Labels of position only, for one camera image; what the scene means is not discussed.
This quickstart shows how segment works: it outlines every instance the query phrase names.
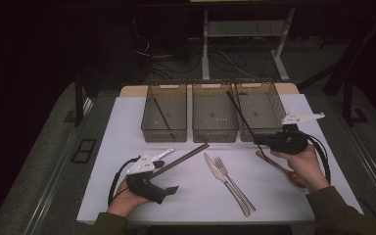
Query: metal fork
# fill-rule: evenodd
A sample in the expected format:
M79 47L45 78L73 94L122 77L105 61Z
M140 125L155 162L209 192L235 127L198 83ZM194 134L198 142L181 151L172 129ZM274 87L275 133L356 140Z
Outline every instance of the metal fork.
M246 195L244 195L244 193L240 190L237 184L234 183L234 181L230 178L230 176L228 176L228 170L219 157L215 158L215 166L219 169L219 172L221 172L221 174L224 175L228 179L228 181L230 181L230 183L233 185L234 189L236 190L240 198L246 203L250 211L255 212L256 211L255 206L253 206L253 204L249 201Z

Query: plastic bin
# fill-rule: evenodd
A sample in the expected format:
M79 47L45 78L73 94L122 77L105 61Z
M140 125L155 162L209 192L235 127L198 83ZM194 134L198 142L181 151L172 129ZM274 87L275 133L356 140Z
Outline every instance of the plastic bin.
M235 108L226 92L229 80L193 82L193 139L195 143L233 143L238 133Z
M146 142L187 141L187 84L154 81L148 87L141 129Z
M236 100L241 113L254 134L273 134L282 129L286 116L276 86L256 79L235 80ZM239 116L240 138L252 142L252 134Z

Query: black strap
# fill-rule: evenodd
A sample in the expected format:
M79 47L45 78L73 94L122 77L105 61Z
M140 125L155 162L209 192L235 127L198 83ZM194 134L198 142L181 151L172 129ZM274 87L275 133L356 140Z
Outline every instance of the black strap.
M126 163L124 163L124 165L121 166L120 170L115 174L115 178L113 179L111 190L109 192L108 206L111 204L113 198L115 197L114 196L115 189L116 189L116 185L118 184L118 179L120 178L121 172L127 165L129 165L130 163L136 163L139 159L140 159L140 156L135 159L131 159L127 161Z
M325 169L325 178L326 180L328 180L328 183L331 184L331 170L329 168L328 153L326 152L325 146L323 146L322 143L315 137L308 135L308 134L306 136L307 136L307 139L310 141L310 143L312 143L312 145L315 147L319 155L319 158L322 161L323 168Z

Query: table knife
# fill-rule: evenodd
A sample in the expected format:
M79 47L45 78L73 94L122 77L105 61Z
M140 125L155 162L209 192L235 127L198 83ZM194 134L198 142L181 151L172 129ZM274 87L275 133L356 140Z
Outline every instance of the table knife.
M228 188L230 193L236 199L236 201L239 204L241 210L243 211L243 214L245 216L249 216L250 211L247 208L246 204L240 199L240 196L234 191L233 187L228 183L227 179L225 179L225 177L221 174L221 172L219 172L219 169L215 166L212 159L206 153L204 153L204 157L206 158L206 162L209 165L210 170L213 173L213 175L215 176L215 178L219 179L221 182L224 183L224 185Z

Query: human hand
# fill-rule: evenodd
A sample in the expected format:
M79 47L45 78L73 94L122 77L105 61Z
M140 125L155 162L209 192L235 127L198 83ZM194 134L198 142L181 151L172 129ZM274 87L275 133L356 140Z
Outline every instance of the human hand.
M309 192L329 186L320 169L313 145L307 145L303 152L296 155L288 155L275 151L271 151L270 153L273 156L287 160L288 166L295 171Z
M137 207L150 202L150 200L130 192L126 179L124 179L117 188L116 195L107 212L128 217Z

